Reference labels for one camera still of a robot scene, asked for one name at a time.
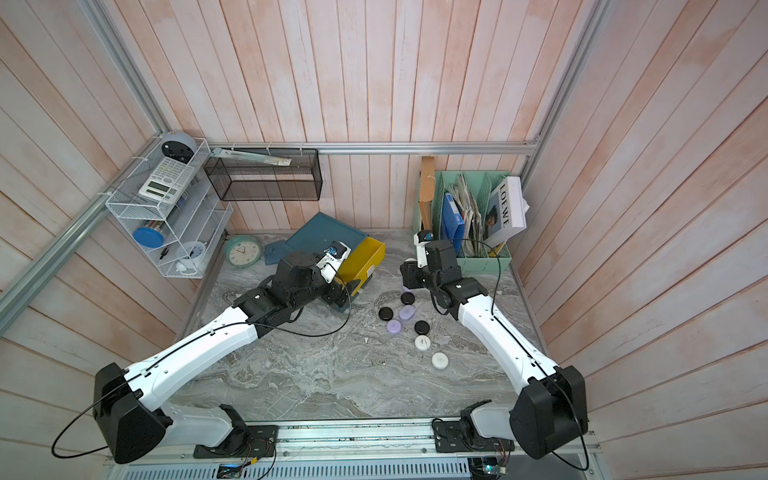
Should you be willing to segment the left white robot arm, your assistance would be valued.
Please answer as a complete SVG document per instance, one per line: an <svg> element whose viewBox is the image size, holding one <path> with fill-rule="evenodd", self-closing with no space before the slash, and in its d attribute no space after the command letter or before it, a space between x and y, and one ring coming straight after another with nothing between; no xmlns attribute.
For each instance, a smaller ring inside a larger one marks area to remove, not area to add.
<svg viewBox="0 0 768 480"><path fill-rule="evenodd" d="M134 462L157 447L193 445L213 457L248 455L251 428L228 404L212 409L174 406L170 398L230 353L301 317L305 306L349 292L339 275L350 248L334 241L320 254L295 251L274 274L239 296L218 317L165 350L126 368L97 372L87 407L117 464Z"/></svg>

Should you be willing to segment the teal drawer cabinet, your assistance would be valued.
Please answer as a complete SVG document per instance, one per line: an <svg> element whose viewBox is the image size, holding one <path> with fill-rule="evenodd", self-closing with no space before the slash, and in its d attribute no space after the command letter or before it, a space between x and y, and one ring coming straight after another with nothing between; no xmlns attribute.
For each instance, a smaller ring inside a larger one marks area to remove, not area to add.
<svg viewBox="0 0 768 480"><path fill-rule="evenodd" d="M343 243L350 251L354 251L366 237L365 233L354 227L324 213L317 213L285 241L280 260L298 258L317 261L333 242Z"/></svg>

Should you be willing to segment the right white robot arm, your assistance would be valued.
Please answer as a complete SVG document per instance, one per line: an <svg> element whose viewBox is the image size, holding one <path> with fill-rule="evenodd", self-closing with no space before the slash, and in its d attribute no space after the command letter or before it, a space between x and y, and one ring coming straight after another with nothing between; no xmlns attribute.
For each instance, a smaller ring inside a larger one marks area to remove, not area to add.
<svg viewBox="0 0 768 480"><path fill-rule="evenodd" d="M451 241L434 240L422 231L414 244L416 257L400 267L404 286L427 289L435 310L481 341L516 393L513 404L481 401L462 411L459 425L467 444L511 440L540 459L571 441L583 441L588 432L583 375L573 366L559 366L519 332L492 294L463 275Z"/></svg>

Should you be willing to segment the yellow top drawer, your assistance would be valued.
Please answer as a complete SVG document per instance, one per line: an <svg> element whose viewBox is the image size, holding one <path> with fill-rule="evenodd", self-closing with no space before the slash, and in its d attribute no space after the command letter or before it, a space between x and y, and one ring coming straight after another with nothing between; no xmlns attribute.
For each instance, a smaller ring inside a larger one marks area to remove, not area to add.
<svg viewBox="0 0 768 480"><path fill-rule="evenodd" d="M342 263L339 275L352 297L355 297L372 278L385 257L386 244L366 237Z"/></svg>

